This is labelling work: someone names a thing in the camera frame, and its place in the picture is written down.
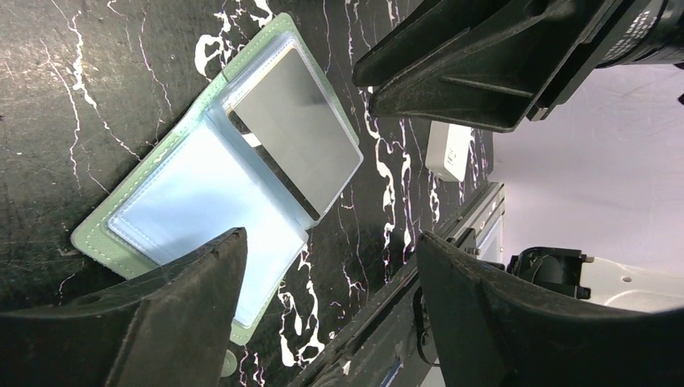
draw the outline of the card holder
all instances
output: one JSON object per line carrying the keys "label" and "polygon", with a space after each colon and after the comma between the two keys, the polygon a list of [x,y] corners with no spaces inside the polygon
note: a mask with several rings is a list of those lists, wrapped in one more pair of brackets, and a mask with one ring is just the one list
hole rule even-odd
{"label": "card holder", "polygon": [[[308,74],[306,93],[282,83],[288,77],[278,63],[285,57],[298,61],[292,68],[298,69],[298,76]],[[281,75],[270,77],[276,70]],[[279,90],[280,99],[260,99],[259,93],[268,97],[268,88],[262,87],[265,81]],[[279,110],[281,100],[299,101],[288,107],[292,117],[277,117],[284,114]],[[305,122],[301,118],[309,117],[303,115],[307,109],[321,114],[324,130],[279,126]],[[259,121],[263,117],[271,119]],[[320,179],[332,181],[330,189],[312,189],[322,184],[315,173],[302,172],[299,166],[321,157],[334,144],[344,148],[340,157],[345,157],[346,169]],[[185,255],[229,228],[245,227],[248,263],[231,329],[231,341],[245,344],[306,243],[306,230],[326,214],[361,164],[357,145],[339,99],[292,19],[279,15],[227,64],[177,126],[75,230],[72,242],[129,279]],[[293,157],[318,146],[323,150],[313,149],[311,157]],[[307,201],[314,211],[302,206]]]}

